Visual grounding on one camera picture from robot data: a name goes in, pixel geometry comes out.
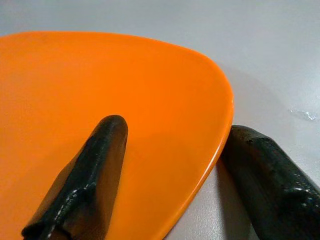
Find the black object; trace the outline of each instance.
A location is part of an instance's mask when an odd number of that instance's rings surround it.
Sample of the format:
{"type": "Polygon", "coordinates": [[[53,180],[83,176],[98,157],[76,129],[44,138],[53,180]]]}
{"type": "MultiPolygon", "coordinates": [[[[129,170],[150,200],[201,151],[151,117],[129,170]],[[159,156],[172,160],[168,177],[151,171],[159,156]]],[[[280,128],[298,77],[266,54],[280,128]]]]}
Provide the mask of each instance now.
{"type": "Polygon", "coordinates": [[[104,118],[59,173],[22,230],[24,240],[104,240],[118,191],[128,127],[104,118]]]}
{"type": "Polygon", "coordinates": [[[232,126],[222,160],[261,240],[320,240],[320,190],[271,138],[232,126]]]}

